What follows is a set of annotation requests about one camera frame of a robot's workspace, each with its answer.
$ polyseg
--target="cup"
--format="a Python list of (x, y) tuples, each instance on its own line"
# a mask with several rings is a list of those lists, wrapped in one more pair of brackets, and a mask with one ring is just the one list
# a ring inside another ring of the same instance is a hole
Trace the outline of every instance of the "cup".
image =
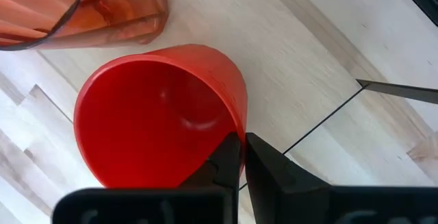
[(228, 133), (237, 132), (244, 148), (246, 110), (236, 65), (210, 47), (181, 45), (97, 69), (79, 92), (73, 125), (104, 186), (174, 188)]

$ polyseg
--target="wooden floor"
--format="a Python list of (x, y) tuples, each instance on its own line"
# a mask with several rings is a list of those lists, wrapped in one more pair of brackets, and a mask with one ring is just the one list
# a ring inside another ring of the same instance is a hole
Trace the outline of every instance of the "wooden floor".
[[(411, 0), (169, 2), (147, 46), (0, 53), (0, 223), (49, 223), (62, 196), (101, 186), (76, 147), (73, 107), (87, 77), (121, 55), (221, 50), (247, 84), (247, 130), (281, 152), (358, 92), (355, 78), (438, 88), (438, 29)], [(285, 155), (332, 184), (434, 186), (437, 117), (433, 105), (363, 91)], [(246, 187), (239, 211), (254, 223)]]

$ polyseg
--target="red plastic cup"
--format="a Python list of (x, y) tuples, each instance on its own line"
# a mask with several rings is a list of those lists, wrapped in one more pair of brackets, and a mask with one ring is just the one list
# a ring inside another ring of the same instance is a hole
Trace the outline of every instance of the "red plastic cup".
[(246, 109), (236, 65), (210, 47), (182, 45), (97, 69), (79, 92), (73, 124), (104, 186), (174, 188), (228, 133), (245, 141)]

